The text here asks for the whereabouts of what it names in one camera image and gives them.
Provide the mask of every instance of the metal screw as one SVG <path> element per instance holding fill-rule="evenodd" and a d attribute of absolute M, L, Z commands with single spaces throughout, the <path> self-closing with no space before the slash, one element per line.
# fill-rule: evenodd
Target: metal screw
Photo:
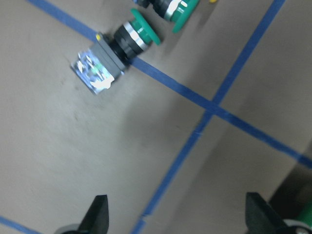
<path fill-rule="evenodd" d="M 297 234 L 309 234 L 309 232 L 303 228 L 297 228 L 296 233 Z"/>

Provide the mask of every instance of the gray floor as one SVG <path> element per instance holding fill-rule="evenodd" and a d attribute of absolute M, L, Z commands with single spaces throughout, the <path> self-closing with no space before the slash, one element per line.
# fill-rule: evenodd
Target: gray floor
<path fill-rule="evenodd" d="M 51 2 L 108 33 L 135 7 Z M 271 3 L 202 0 L 177 35 L 149 8 L 163 44 L 140 57 L 211 99 Z M 286 1 L 222 103 L 300 152 L 312 130 L 311 10 Z M 92 95 L 69 69 L 91 42 L 27 1 L 1 0 L 0 26 L 0 215 L 52 234 L 107 194 L 109 233 L 129 233 L 204 110 L 134 67 Z M 244 233 L 245 193 L 269 198 L 295 164 L 214 117 L 143 233 Z"/>

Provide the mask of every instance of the yellow object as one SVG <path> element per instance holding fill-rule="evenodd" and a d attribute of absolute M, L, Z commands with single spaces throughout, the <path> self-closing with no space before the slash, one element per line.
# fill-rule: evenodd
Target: yellow object
<path fill-rule="evenodd" d="M 99 34 L 97 34 L 96 37 L 98 41 L 101 40 L 101 36 Z"/>

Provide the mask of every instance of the silver ring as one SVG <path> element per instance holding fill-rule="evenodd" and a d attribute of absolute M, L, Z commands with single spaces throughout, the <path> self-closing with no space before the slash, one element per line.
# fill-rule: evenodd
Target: silver ring
<path fill-rule="evenodd" d="M 176 11 L 176 9 L 179 6 L 180 2 L 182 2 L 182 0 L 172 0 L 171 1 L 171 3 L 168 6 L 168 9 L 167 9 L 167 11 L 165 13 L 165 16 L 164 16 L 165 20 L 170 21 L 172 15 Z"/>
<path fill-rule="evenodd" d="M 136 44 L 142 49 L 146 50 L 148 48 L 148 45 L 145 44 L 145 42 L 140 38 L 136 30 L 132 27 L 132 25 L 129 22 L 126 22 L 123 24 L 131 38 L 136 42 Z"/>

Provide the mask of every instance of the blue grid line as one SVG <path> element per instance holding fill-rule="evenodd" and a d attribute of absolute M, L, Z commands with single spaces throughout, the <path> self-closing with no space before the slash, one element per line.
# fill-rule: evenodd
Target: blue grid line
<path fill-rule="evenodd" d="M 95 33 L 96 31 L 88 28 L 85 24 L 79 22 L 75 18 L 71 17 L 70 15 L 66 14 L 62 10 L 58 9 L 54 5 L 50 4 L 45 0 L 27 0 L 32 4 L 36 5 L 37 7 L 41 8 L 46 13 L 50 14 L 51 16 L 57 18 L 65 25 L 71 27 L 72 29 L 76 30 L 77 32 L 84 35 L 86 38 L 89 38 L 92 41 L 95 41 Z M 233 65 L 232 69 L 230 70 L 229 74 L 225 78 L 224 82 L 220 86 L 219 90 L 217 91 L 213 102 L 206 100 L 201 95 L 195 93 L 194 91 L 190 90 L 189 88 L 185 87 L 184 85 L 179 84 L 171 77 L 165 75 L 161 71 L 157 70 L 153 66 L 147 64 L 146 62 L 135 59 L 132 63 L 134 67 L 141 70 L 142 72 L 146 73 L 147 75 L 151 76 L 152 78 L 158 80 L 159 82 L 163 83 L 170 89 L 176 91 L 177 93 L 181 94 L 185 98 L 191 100 L 195 104 L 203 107 L 206 109 L 204 116 L 199 123 L 199 125 L 195 128 L 192 132 L 190 138 L 182 148 L 181 152 L 179 153 L 177 159 L 175 160 L 173 166 L 165 176 L 163 183 L 161 183 L 160 187 L 158 188 L 155 196 L 157 199 L 153 205 L 149 204 L 146 212 L 143 213 L 141 219 L 139 220 L 138 224 L 135 226 L 133 230 L 133 234 L 139 233 L 145 225 L 144 217 L 150 215 L 157 203 L 160 201 L 161 197 L 163 196 L 166 188 L 170 185 L 173 177 L 178 172 L 179 167 L 182 165 L 184 159 L 193 148 L 193 146 L 198 141 L 202 131 L 205 129 L 206 125 L 209 123 L 213 115 L 220 117 L 221 119 L 227 121 L 228 123 L 236 126 L 237 128 L 245 131 L 246 133 L 252 135 L 253 137 L 267 143 L 268 145 L 272 146 L 276 150 L 284 152 L 285 154 L 293 157 L 298 162 L 304 164 L 305 166 L 312 168 L 312 161 L 305 157 L 304 155 L 298 153 L 297 151 L 293 150 L 292 148 L 288 147 L 287 145 L 279 142 L 278 140 L 274 139 L 273 137 L 269 136 L 268 134 L 262 132 L 261 130 L 253 127 L 252 125 L 244 122 L 240 118 L 234 116 L 233 114 L 227 112 L 226 110 L 220 108 L 217 104 L 221 103 L 223 98 L 225 97 L 226 93 L 230 89 L 231 85 L 233 84 L 234 80 L 236 79 L 237 75 L 241 71 L 242 67 L 248 60 L 249 56 L 253 52 L 254 48 L 258 44 L 259 40 L 261 39 L 262 35 L 269 27 L 270 23 L 274 19 L 275 15 L 283 5 L 285 0 L 274 0 L 272 5 L 270 6 L 269 10 L 267 11 L 266 15 L 257 26 L 255 32 L 253 33 L 252 37 L 250 38 L 249 42 L 246 44 L 245 48 L 243 49 L 242 53 L 238 57 L 237 61 Z"/>
<path fill-rule="evenodd" d="M 0 224 L 25 234 L 41 234 L 2 216 L 0 216 Z"/>

